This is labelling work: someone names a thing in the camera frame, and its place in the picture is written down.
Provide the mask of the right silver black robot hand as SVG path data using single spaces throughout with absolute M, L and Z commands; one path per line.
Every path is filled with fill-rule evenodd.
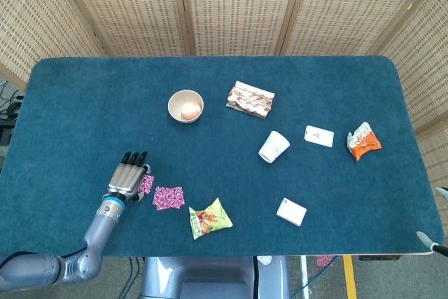
M 437 193 L 442 196 L 445 201 L 447 201 L 448 192 L 447 188 L 445 187 L 437 187 L 436 188 Z M 439 245 L 437 242 L 432 241 L 424 232 L 417 231 L 416 232 L 417 237 L 420 239 L 420 241 L 429 248 L 432 252 L 439 253 L 445 257 L 448 256 L 447 254 L 447 247 L 443 245 Z

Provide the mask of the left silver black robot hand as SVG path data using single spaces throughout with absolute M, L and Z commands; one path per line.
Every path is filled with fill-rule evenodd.
M 108 183 L 108 192 L 102 198 L 116 197 L 123 202 L 140 202 L 144 192 L 139 192 L 139 186 L 144 175 L 151 172 L 150 166 L 145 163 L 147 154 L 146 151 L 126 152 Z

